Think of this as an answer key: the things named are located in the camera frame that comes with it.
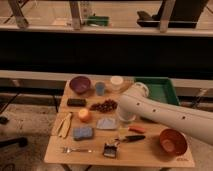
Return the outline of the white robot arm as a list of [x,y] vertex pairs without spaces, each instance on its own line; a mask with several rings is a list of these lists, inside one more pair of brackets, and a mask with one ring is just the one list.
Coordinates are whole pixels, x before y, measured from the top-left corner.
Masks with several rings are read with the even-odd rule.
[[161,103],[148,96],[149,89],[145,84],[131,85],[118,98],[118,118],[131,122],[139,115],[213,145],[213,113]]

